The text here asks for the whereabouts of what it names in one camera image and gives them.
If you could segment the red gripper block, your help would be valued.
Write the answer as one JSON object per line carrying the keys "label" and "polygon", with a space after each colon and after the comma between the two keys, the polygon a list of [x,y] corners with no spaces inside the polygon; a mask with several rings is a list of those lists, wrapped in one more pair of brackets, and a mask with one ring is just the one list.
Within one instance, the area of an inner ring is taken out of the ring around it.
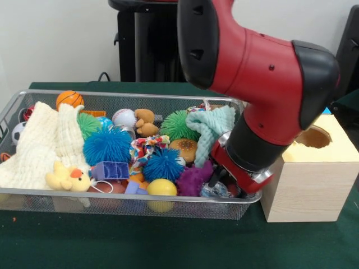
{"label": "red gripper block", "polygon": [[209,180],[209,187],[215,185],[226,176],[226,171],[234,177],[238,186],[246,193],[256,193],[269,184],[274,178],[273,172],[268,169],[262,173],[250,173],[237,166],[228,156],[224,146],[218,141],[214,144],[211,157],[218,164]]}

